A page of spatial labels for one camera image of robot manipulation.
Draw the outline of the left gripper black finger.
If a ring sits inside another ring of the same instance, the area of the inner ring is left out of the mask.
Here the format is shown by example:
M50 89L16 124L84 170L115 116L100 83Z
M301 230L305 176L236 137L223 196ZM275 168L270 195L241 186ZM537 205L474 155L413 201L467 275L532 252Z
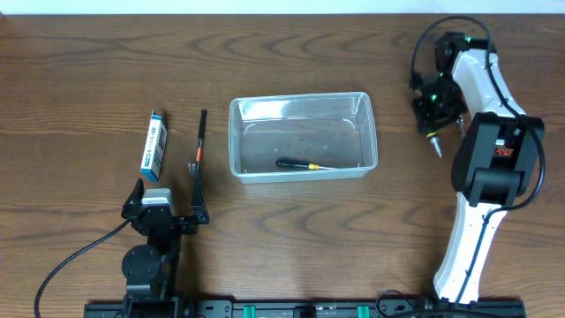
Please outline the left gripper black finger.
M143 180L138 178L131 194L122 207L122 216L137 216L139 214L144 193L145 187Z
M191 170L193 180L191 208L198 224L208 224L209 214L201 191L201 178L197 170Z

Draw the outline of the stubby yellow black screwdriver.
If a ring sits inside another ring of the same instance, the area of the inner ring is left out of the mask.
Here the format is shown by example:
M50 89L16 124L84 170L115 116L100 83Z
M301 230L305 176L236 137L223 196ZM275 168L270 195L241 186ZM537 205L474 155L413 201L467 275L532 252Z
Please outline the stubby yellow black screwdriver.
M433 148L433 151L435 152L435 154L439 157L442 158L442 150L441 150L441 144L440 144L440 138L438 136L438 132L437 131L433 131L433 132L429 132L426 134L426 139L428 140L428 142L430 143L431 147Z

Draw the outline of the slim black yellow screwdriver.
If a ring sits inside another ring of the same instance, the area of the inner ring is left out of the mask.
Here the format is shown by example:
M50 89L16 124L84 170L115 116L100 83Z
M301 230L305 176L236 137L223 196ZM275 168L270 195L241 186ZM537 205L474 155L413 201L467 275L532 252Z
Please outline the slim black yellow screwdriver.
M275 162L276 166L284 169L300 169L300 170L334 170L335 167L323 166L317 163L310 163L297 159L281 158Z

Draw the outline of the silver combination wrench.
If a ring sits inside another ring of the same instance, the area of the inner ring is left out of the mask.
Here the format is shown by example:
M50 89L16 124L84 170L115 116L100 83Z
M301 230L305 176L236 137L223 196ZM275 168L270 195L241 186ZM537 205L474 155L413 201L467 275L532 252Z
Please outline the silver combination wrench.
M460 134L460 137L463 140L465 138L465 129L464 129L464 118L462 115L460 115L456 120L456 126Z

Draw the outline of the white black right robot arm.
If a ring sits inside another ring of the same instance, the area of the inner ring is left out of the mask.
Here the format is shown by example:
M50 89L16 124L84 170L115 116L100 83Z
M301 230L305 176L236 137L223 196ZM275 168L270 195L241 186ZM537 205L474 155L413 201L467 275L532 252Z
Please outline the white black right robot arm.
M545 126L515 102L487 39L446 32L434 44L438 76L411 74L418 131L438 148L438 131L469 114L451 169L456 222L433 278L437 298L452 305L478 300L478 286L501 220L526 191L539 164Z

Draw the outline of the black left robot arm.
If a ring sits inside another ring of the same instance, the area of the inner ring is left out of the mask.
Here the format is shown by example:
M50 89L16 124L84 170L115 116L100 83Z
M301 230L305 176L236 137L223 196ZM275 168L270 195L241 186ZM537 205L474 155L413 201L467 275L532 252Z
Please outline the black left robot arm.
M191 303L176 292L177 265L181 238L198 232L209 223L201 191L200 171L189 168L193 181L189 216L175 214L172 192L168 188L146 189L138 179L123 205L121 217L147 238L130 249L122 260L126 278L124 317L193 317Z

